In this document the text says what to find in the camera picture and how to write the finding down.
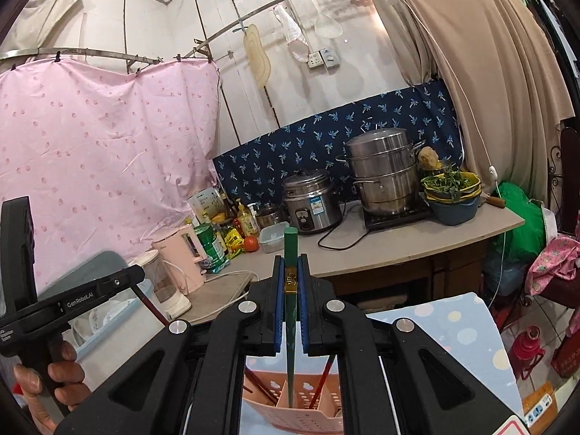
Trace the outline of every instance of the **clear plastic container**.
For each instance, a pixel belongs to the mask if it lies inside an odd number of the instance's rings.
[[[269,225],[260,232],[260,247],[266,253],[277,252],[284,248],[284,231],[286,227],[290,227],[287,222],[280,222],[279,224]]]

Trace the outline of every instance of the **utensil holder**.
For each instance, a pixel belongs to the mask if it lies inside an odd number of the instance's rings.
[[[286,373],[254,373],[269,388],[271,394],[278,398],[278,403],[273,405],[248,379],[244,379],[244,385],[252,393],[244,389],[243,398],[273,427],[307,435],[343,433],[342,416],[336,417],[337,412],[342,409],[338,374],[328,375],[317,403],[310,410],[308,406],[320,381],[320,374],[294,375],[294,403],[289,408]]]

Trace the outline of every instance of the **silver bolt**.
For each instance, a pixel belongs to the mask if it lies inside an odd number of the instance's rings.
[[[254,301],[242,301],[238,304],[240,312],[249,314],[257,309],[257,304]]]
[[[187,322],[185,321],[173,321],[169,324],[169,331],[172,334],[182,334],[187,330]]]
[[[410,319],[399,319],[397,321],[397,329],[401,332],[412,332],[415,328],[415,324]]]
[[[339,299],[332,299],[327,302],[327,309],[332,312],[340,312],[344,309],[344,302]]]

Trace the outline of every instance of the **human hand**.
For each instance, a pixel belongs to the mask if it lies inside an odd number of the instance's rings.
[[[57,388],[54,395],[61,404],[68,405],[69,410],[72,411],[89,396],[91,390],[82,383],[85,379],[85,372],[79,363],[76,363],[76,351],[67,341],[62,342],[62,356],[63,361],[48,365],[48,375],[53,381],[65,384],[62,388]],[[42,402],[38,399],[38,395],[42,392],[40,376],[36,371],[22,365],[14,367],[14,376],[22,389],[32,416],[41,425],[53,432],[56,423],[50,418]]]

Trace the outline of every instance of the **black power cord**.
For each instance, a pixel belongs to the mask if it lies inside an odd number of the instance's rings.
[[[356,244],[358,244],[362,239],[364,239],[369,233],[370,231],[366,231],[362,236],[360,236],[355,242],[353,242],[352,244],[348,245],[347,247],[329,247],[328,245],[322,245],[320,242],[322,242],[324,239],[326,239],[332,232],[334,232],[343,222],[344,222],[344,218],[346,217],[346,215],[351,212],[353,210],[354,207],[358,206],[357,204],[353,205],[352,207],[350,207],[350,209],[347,211],[346,210],[346,201],[343,202],[343,208],[342,208],[342,212],[340,215],[340,221],[338,222],[337,225],[335,225],[332,229],[330,229],[327,233],[325,233],[317,242],[316,245],[318,245],[320,248],[326,249],[326,250],[334,250],[336,252],[343,252],[344,250],[348,250],[351,249],[352,247],[354,247]]]

